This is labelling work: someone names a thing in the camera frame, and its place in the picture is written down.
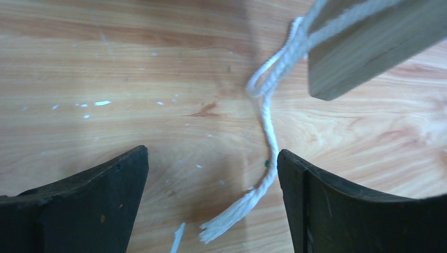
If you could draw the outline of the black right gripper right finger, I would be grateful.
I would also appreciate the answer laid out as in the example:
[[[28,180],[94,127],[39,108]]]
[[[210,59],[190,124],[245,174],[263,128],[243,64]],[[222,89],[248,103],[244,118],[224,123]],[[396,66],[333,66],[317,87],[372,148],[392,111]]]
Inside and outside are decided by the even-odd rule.
[[[373,190],[288,150],[277,159],[294,252],[446,252],[446,195]]]

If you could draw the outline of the white rope tie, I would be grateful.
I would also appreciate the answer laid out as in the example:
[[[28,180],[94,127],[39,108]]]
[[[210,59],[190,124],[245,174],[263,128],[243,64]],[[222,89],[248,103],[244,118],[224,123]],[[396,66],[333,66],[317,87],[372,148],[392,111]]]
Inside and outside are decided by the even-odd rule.
[[[270,106],[271,96],[278,83],[289,74],[295,64],[321,42],[386,8],[397,6],[400,1],[364,1],[354,4],[343,10],[337,17],[327,21],[322,28],[310,33],[309,29],[312,23],[316,21],[327,4],[329,1],[316,1],[304,17],[295,18],[290,24],[288,37],[283,47],[248,80],[247,94],[251,98],[261,98],[260,118],[270,149],[269,166],[258,186],[249,190],[222,213],[200,226],[199,238],[204,244],[215,240],[249,214],[277,177],[279,147],[271,120]]]

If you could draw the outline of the wooden pet bed frame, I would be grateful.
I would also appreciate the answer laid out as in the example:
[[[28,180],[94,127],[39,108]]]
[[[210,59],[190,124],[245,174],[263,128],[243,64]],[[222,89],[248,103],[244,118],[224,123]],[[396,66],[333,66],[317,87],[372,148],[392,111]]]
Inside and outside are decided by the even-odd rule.
[[[398,1],[317,43],[308,90],[331,101],[446,37],[446,1]]]

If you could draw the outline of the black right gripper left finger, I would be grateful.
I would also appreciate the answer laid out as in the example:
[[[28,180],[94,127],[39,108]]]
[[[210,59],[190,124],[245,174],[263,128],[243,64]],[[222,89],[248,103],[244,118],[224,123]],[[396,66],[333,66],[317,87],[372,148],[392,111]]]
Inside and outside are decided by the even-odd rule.
[[[139,145],[59,181],[1,196],[1,252],[126,252],[149,172]]]

